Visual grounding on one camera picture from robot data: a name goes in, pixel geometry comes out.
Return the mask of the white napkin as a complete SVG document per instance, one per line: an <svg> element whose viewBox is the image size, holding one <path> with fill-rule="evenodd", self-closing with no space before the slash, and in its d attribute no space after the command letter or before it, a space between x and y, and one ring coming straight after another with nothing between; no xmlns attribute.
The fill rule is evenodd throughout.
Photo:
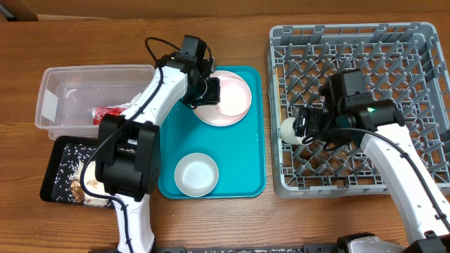
<svg viewBox="0 0 450 253"><path fill-rule="evenodd" d="M139 108L140 102L139 99L142 96L142 93L138 93L135 95L130 102L123 103L119 105L121 108Z"/></svg>

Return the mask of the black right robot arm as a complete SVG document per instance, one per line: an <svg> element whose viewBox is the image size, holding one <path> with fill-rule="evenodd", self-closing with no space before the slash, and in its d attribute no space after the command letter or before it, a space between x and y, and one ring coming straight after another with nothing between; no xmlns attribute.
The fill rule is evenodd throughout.
<svg viewBox="0 0 450 253"><path fill-rule="evenodd" d="M303 107L287 120L296 143L315 140L360 147L399 210L407 247L371 233L339 238L339 252L448 252L449 201L421 161L404 117L392 100L373 100L360 69L338 72L319 90L322 108Z"/></svg>

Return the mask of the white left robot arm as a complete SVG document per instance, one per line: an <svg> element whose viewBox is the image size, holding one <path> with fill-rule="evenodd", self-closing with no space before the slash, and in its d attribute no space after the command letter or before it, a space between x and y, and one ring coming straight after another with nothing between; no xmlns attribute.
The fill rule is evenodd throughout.
<svg viewBox="0 0 450 253"><path fill-rule="evenodd" d="M144 92L120 115L106 114L98 128L96 180L114 205L120 241L116 252L151 252L150 194L161 170L160 128L182 102L194 110L220 101L220 85L209 46L185 35L181 46L155 61Z"/></svg>

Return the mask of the large pink plate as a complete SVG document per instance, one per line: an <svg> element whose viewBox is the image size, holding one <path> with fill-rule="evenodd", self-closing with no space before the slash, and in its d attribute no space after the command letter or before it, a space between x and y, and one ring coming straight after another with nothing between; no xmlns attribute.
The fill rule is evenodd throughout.
<svg viewBox="0 0 450 253"><path fill-rule="evenodd" d="M226 70L217 70L211 77L218 77L221 79L238 79L242 82L248 83L238 74L226 71ZM247 114L250 108L248 108L244 113L237 116L226 116L217 110L217 105L204 105L196 108L194 110L195 115L201 119L203 122L210 124L216 127L227 127L232 124L239 122L244 116Z"/></svg>

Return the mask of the small grey bowl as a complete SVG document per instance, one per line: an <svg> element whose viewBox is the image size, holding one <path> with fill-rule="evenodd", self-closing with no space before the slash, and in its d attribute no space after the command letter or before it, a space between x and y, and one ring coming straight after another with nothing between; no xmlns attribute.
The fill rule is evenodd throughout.
<svg viewBox="0 0 450 253"><path fill-rule="evenodd" d="M203 197L211 193L219 180L216 162L203 153L186 155L175 167L174 182L189 197Z"/></svg>

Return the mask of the red snack wrapper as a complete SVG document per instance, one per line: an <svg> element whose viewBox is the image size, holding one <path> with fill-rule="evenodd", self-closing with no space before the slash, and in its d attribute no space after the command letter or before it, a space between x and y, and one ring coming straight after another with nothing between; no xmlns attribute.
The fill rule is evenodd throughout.
<svg viewBox="0 0 450 253"><path fill-rule="evenodd" d="M99 125L105 115L121 115L127 108L122 106L94 107L92 108L93 124Z"/></svg>

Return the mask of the pale green cup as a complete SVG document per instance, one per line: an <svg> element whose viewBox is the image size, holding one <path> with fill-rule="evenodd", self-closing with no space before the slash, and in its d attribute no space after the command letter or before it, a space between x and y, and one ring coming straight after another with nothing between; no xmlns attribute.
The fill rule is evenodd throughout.
<svg viewBox="0 0 450 253"><path fill-rule="evenodd" d="M294 121L294 117L289 117L283 121L280 128L281 140L287 144L302 145L304 138L295 135L295 131L293 129Z"/></svg>

